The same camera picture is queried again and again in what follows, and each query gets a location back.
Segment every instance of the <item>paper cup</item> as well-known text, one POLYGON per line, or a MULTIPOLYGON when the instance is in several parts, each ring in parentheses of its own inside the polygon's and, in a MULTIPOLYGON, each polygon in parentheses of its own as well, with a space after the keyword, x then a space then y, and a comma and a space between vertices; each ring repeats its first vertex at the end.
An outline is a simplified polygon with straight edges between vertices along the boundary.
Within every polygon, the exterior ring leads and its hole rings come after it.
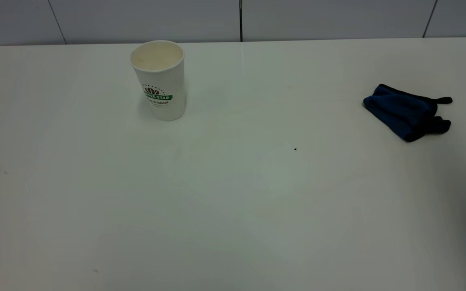
POLYGON ((131 53, 131 65, 154 116, 180 118, 186 106, 183 49, 168 40, 149 41, 131 53))

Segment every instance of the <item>blue glove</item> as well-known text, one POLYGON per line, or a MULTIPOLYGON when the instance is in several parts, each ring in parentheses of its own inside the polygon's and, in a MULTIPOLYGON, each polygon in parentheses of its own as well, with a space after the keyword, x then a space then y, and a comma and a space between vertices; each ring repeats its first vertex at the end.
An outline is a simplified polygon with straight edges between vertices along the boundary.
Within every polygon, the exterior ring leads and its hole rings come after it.
POLYGON ((443 134, 451 122, 434 116, 437 104, 449 104, 453 98, 431 99, 399 91, 380 84, 364 106, 401 139, 411 142, 425 134, 443 134))

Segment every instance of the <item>green label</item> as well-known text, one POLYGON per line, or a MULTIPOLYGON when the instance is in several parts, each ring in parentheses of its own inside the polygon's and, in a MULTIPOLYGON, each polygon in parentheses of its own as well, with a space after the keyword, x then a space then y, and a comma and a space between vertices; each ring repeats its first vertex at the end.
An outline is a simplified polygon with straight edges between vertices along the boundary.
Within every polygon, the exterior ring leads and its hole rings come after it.
POLYGON ((156 95, 149 92, 145 92, 145 96, 157 100, 172 100, 172 95, 156 95))

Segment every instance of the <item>white table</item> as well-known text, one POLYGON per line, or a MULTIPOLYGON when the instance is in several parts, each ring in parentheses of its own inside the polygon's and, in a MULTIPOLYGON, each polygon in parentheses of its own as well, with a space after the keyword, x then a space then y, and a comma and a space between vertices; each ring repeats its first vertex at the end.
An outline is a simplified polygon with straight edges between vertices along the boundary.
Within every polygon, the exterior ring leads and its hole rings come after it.
POLYGON ((466 38, 182 44, 173 122, 135 46, 0 47, 0 291, 466 290, 466 38))

